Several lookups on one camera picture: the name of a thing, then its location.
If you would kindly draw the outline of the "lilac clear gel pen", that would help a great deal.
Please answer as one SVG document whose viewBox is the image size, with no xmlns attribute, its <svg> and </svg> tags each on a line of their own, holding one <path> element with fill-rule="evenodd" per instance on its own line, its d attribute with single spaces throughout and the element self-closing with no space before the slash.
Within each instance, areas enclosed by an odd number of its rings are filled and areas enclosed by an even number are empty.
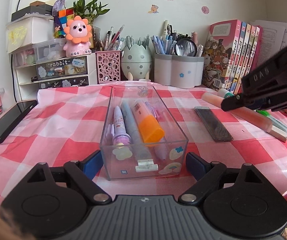
<svg viewBox="0 0 287 240">
<path fill-rule="evenodd" d="M 145 102 L 145 105 L 147 106 L 147 109 L 150 111 L 151 115 L 154 116 L 154 121 L 152 120 L 152 117 L 149 117 L 149 119 L 152 121 L 152 129 L 153 129 L 152 135 L 156 136 L 155 139 L 151 139 L 151 142 L 157 143 L 154 146 L 155 154 L 160 160 L 165 161 L 167 159 L 168 154 L 166 141 L 164 138 L 165 132 L 158 123 L 157 120 L 158 116 L 154 107 L 148 101 Z"/>
</svg>

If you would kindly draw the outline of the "black lead refill case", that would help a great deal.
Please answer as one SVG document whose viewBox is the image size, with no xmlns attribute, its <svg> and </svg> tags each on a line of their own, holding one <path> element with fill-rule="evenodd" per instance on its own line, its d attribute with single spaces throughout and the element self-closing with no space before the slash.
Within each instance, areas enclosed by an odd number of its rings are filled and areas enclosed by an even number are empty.
<svg viewBox="0 0 287 240">
<path fill-rule="evenodd" d="M 232 135 L 209 107 L 200 106 L 195 107 L 194 110 L 215 142 L 233 141 Z"/>
</svg>

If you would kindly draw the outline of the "orange cap highlighter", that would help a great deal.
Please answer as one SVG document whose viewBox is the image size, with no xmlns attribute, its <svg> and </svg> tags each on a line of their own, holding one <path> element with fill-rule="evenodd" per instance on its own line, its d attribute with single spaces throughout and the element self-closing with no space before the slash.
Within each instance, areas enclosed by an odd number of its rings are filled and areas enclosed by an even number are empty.
<svg viewBox="0 0 287 240">
<path fill-rule="evenodd" d="M 151 139 L 155 139 L 156 136 L 152 135 L 152 121 L 149 119 L 149 117 L 152 117 L 152 120 L 154 121 L 154 116 L 151 115 L 145 103 L 141 99 L 137 99 L 132 105 L 131 111 L 134 115 L 143 142 L 145 144 L 155 144 L 155 142 L 151 142 Z"/>
</svg>

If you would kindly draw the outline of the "cream spine comic book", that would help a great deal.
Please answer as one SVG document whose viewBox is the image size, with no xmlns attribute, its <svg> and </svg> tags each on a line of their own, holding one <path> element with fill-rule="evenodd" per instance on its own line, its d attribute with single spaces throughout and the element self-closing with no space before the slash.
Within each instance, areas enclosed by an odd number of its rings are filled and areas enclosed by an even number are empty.
<svg viewBox="0 0 287 240">
<path fill-rule="evenodd" d="M 235 55 L 233 71 L 231 73 L 232 84 L 230 87 L 230 92 L 232 93 L 234 93 L 236 85 L 237 85 L 237 81 L 240 77 L 241 69 L 242 69 L 243 62 L 246 56 L 250 32 L 251 32 L 251 25 L 246 22 L 242 22 L 239 44 L 237 46 L 237 52 Z"/>
</svg>

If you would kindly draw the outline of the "blue spine comic book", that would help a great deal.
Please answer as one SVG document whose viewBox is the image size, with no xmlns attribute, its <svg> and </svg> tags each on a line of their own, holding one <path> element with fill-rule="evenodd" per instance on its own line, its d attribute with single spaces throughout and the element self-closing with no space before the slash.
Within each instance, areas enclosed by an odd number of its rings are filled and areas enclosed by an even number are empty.
<svg viewBox="0 0 287 240">
<path fill-rule="evenodd" d="M 247 23 L 246 22 L 242 22 L 241 23 L 241 28 L 240 28 L 240 36 L 239 36 L 239 41 L 238 41 L 238 45 L 235 49 L 235 54 L 234 54 L 234 61 L 233 61 L 233 67 L 230 73 L 230 77 L 229 77 L 229 83 L 227 85 L 227 90 L 231 90 L 231 87 L 233 86 L 233 81 L 234 81 L 234 77 L 237 71 L 237 66 L 239 64 L 239 60 L 240 60 L 240 56 L 241 56 L 241 51 L 242 51 L 242 47 L 243 47 L 243 42 L 244 42 L 244 38 L 246 35 L 246 28 L 247 28 Z"/>
</svg>

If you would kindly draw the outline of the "purple cartoon pen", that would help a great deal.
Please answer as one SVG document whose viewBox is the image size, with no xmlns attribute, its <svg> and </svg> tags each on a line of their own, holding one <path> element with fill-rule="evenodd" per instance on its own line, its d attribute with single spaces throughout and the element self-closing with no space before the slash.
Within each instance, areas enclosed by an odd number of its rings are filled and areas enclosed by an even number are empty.
<svg viewBox="0 0 287 240">
<path fill-rule="evenodd" d="M 131 137 L 126 132 L 122 111 L 119 106 L 114 108 L 113 122 L 108 125 L 107 136 L 111 138 L 112 145 L 130 145 Z"/>
</svg>

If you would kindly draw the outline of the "green cap highlighter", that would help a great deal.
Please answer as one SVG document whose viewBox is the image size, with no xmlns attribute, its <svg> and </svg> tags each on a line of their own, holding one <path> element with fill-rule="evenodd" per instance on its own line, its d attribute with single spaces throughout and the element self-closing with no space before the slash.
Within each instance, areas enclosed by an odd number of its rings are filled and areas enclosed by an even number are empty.
<svg viewBox="0 0 287 240">
<path fill-rule="evenodd" d="M 268 117 L 269 119 L 271 119 L 272 123 L 275 127 L 279 128 L 282 131 L 287 133 L 287 125 L 284 124 L 283 122 L 281 122 L 279 119 L 275 118 L 270 113 L 268 113 L 267 111 L 264 111 L 264 110 L 256 110 L 256 112 L 258 112 L 259 114 L 262 114 L 262 115 Z"/>
</svg>

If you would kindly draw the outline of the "red pink spine comic book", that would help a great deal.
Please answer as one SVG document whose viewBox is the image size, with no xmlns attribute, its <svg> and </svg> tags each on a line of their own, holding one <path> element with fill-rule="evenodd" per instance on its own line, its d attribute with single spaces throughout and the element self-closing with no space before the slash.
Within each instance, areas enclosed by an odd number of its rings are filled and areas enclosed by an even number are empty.
<svg viewBox="0 0 287 240">
<path fill-rule="evenodd" d="M 234 77 L 234 83 L 233 83 L 235 85 L 234 89 L 233 89 L 234 94 L 238 93 L 239 88 L 241 86 L 241 79 L 246 72 L 246 66 L 248 64 L 248 61 L 250 58 L 250 53 L 252 51 L 255 32 L 256 32 L 256 27 L 248 24 L 247 30 L 246 30 L 246 35 L 244 38 L 244 44 L 242 47 L 241 57 L 240 57 L 239 64 L 237 66 L 237 71 L 236 71 L 236 74 Z"/>
</svg>

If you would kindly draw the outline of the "dirty white eraser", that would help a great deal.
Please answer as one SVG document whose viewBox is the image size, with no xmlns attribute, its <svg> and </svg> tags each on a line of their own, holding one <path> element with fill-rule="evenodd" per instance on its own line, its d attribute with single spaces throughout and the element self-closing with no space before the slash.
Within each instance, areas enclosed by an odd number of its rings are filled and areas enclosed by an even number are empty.
<svg viewBox="0 0 287 240">
<path fill-rule="evenodd" d="M 270 135 L 274 136 L 276 139 L 282 142 L 287 141 L 287 132 L 279 129 L 278 127 L 272 126 L 272 129 L 269 133 Z"/>
</svg>

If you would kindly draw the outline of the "pink checkered table cloth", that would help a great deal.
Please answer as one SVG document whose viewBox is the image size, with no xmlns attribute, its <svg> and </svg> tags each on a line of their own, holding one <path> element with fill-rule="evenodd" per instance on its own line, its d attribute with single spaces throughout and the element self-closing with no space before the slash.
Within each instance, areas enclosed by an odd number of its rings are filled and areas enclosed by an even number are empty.
<svg viewBox="0 0 287 240">
<path fill-rule="evenodd" d="M 205 87 L 156 85 L 156 90 L 188 137 L 188 151 L 228 167 L 254 164 L 287 199 L 287 142 L 214 108 L 233 136 L 232 142 L 216 144 L 194 111 L 205 105 Z M 0 203 L 35 164 L 62 166 L 99 148 L 110 91 L 110 85 L 39 91 L 37 107 L 0 144 Z M 287 125 L 283 114 L 275 112 L 274 117 Z"/>
</svg>

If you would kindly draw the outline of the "pink lion toy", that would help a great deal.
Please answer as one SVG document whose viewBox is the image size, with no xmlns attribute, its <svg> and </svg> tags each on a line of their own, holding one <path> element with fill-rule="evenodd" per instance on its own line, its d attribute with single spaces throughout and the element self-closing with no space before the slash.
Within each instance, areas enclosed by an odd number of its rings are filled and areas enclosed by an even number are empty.
<svg viewBox="0 0 287 240">
<path fill-rule="evenodd" d="M 68 20 L 64 28 L 66 43 L 63 46 L 66 57 L 75 57 L 91 54 L 92 26 L 88 24 L 86 18 L 75 16 L 73 20 Z"/>
</svg>

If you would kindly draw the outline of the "bamboo plant in pot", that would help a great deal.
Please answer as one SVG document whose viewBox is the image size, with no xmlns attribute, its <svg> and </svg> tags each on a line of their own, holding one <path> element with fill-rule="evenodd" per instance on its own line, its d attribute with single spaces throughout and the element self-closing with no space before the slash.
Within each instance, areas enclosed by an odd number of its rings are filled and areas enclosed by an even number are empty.
<svg viewBox="0 0 287 240">
<path fill-rule="evenodd" d="M 94 20 L 96 20 L 98 16 L 105 15 L 110 11 L 110 9 L 106 8 L 107 5 L 108 4 L 102 4 L 99 0 L 91 0 L 89 3 L 86 3 L 85 0 L 78 0 L 73 3 L 75 16 L 86 18 L 88 24 L 92 27 L 92 48 L 100 51 L 103 51 L 104 45 L 99 36 L 99 30 L 94 27 Z"/>
</svg>

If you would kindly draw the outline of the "rubik's cube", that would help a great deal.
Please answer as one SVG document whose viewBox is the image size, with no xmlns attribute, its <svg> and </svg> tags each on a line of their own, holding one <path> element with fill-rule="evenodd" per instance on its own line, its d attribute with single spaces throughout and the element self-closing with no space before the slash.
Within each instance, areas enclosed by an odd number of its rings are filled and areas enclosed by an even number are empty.
<svg viewBox="0 0 287 240">
<path fill-rule="evenodd" d="M 60 10 L 58 16 L 54 16 L 54 38 L 64 38 L 64 28 L 67 27 L 68 20 L 73 20 L 75 17 L 73 8 Z"/>
</svg>

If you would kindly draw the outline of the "pink perforated pen holder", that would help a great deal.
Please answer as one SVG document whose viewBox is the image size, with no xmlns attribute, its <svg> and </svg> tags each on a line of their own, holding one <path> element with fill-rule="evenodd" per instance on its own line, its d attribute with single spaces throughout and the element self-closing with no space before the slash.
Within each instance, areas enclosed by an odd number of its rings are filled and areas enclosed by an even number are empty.
<svg viewBox="0 0 287 240">
<path fill-rule="evenodd" d="M 97 51 L 96 67 L 98 83 L 121 80 L 121 52 L 119 50 Z"/>
</svg>

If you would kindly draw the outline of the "magnifying glass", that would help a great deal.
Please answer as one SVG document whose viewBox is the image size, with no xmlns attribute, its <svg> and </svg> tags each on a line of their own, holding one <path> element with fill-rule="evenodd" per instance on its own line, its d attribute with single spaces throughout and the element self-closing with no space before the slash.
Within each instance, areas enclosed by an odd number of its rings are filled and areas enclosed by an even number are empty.
<svg viewBox="0 0 287 240">
<path fill-rule="evenodd" d="M 175 45 L 175 53 L 177 56 L 195 57 L 197 51 L 196 44 L 189 38 L 181 38 Z"/>
</svg>

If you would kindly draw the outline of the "green white glue stick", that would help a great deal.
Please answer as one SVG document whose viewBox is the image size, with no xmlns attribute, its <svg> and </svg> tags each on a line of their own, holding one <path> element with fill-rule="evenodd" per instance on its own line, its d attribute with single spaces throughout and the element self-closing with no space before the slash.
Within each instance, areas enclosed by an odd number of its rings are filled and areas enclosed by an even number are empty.
<svg viewBox="0 0 287 240">
<path fill-rule="evenodd" d="M 217 92 L 217 95 L 220 96 L 221 98 L 224 98 L 224 99 L 235 96 L 232 92 L 230 92 L 224 88 L 219 89 Z"/>
</svg>

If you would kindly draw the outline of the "grey white flower pen holder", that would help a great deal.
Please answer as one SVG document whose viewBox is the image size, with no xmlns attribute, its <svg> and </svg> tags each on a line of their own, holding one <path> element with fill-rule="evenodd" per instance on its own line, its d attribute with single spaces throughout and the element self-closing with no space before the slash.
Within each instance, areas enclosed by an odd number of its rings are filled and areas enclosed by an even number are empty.
<svg viewBox="0 0 287 240">
<path fill-rule="evenodd" d="M 202 84 L 204 57 L 156 54 L 154 82 L 189 89 Z"/>
</svg>

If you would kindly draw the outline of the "blue grey pen case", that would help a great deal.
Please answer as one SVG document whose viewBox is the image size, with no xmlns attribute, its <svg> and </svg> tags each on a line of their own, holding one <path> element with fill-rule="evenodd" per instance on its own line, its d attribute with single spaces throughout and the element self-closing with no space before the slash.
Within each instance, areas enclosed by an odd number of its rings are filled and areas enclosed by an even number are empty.
<svg viewBox="0 0 287 240">
<path fill-rule="evenodd" d="M 144 145 L 134 115 L 130 109 L 128 102 L 122 101 L 120 109 L 122 111 L 126 131 L 131 137 L 131 149 L 135 155 L 135 159 L 137 161 L 152 159 L 149 149 Z"/>
</svg>

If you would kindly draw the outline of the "stack of printed papers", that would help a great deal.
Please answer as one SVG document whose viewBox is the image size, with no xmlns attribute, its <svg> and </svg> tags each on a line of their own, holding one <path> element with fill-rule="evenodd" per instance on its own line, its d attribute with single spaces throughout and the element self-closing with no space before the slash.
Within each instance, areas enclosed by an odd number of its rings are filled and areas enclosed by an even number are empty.
<svg viewBox="0 0 287 240">
<path fill-rule="evenodd" d="M 251 68 L 254 70 L 287 46 L 287 23 L 256 20 L 250 24 L 261 29 L 259 51 L 255 54 Z"/>
</svg>

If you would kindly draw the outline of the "clear plastic organizer tray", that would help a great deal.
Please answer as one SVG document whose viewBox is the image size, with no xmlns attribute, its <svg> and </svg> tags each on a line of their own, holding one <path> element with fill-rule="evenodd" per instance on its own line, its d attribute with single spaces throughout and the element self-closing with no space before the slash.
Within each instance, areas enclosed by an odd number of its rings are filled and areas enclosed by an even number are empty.
<svg viewBox="0 0 287 240">
<path fill-rule="evenodd" d="M 99 144 L 108 179 L 177 175 L 187 145 L 153 86 L 111 88 Z"/>
</svg>

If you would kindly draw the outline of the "green egg pen holder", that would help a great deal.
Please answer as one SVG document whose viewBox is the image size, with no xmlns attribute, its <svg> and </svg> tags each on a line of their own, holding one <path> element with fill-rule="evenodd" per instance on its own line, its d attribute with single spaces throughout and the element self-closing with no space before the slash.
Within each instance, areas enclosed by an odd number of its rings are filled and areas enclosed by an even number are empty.
<svg viewBox="0 0 287 240">
<path fill-rule="evenodd" d="M 133 44 L 125 46 L 121 57 L 121 69 L 129 81 L 149 80 L 152 69 L 152 53 L 150 48 Z"/>
</svg>

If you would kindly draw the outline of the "black smartphone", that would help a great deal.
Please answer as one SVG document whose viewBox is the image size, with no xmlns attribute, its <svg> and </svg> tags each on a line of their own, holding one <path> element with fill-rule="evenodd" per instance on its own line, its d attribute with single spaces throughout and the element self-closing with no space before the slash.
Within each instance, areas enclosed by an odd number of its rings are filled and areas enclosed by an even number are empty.
<svg viewBox="0 0 287 240">
<path fill-rule="evenodd" d="M 37 104 L 37 100 L 20 101 L 0 116 L 0 144 Z"/>
</svg>

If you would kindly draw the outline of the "white mini drawer unit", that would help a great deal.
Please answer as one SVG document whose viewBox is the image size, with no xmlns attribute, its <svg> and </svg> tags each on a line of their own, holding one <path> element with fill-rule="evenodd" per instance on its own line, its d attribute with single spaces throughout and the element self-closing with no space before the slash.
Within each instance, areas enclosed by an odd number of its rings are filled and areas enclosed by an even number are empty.
<svg viewBox="0 0 287 240">
<path fill-rule="evenodd" d="M 64 43 L 64 39 L 53 39 L 11 53 L 17 101 L 36 99 L 40 89 L 98 83 L 95 54 L 66 57 Z"/>
</svg>

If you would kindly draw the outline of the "white spine comic book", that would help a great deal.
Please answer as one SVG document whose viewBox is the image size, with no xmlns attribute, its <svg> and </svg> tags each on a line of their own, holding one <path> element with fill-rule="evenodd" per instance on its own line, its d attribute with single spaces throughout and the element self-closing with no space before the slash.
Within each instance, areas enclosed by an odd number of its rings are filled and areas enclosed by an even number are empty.
<svg viewBox="0 0 287 240">
<path fill-rule="evenodd" d="M 241 86 L 242 86 L 241 80 L 242 80 L 242 78 L 245 75 L 247 75 L 248 67 L 249 67 L 249 65 L 251 64 L 251 61 L 252 61 L 250 59 L 250 57 L 253 56 L 254 49 L 255 49 L 255 45 L 254 45 L 255 33 L 256 33 L 256 26 L 253 25 L 252 29 L 251 29 L 251 33 L 250 33 L 250 39 L 249 39 L 249 42 L 248 42 L 247 51 L 246 51 L 246 57 L 244 59 L 244 63 L 242 65 L 240 77 L 239 77 L 239 79 L 237 81 L 237 86 L 235 88 L 235 93 L 236 94 L 238 94 L 240 92 L 240 90 L 241 90 Z"/>
</svg>

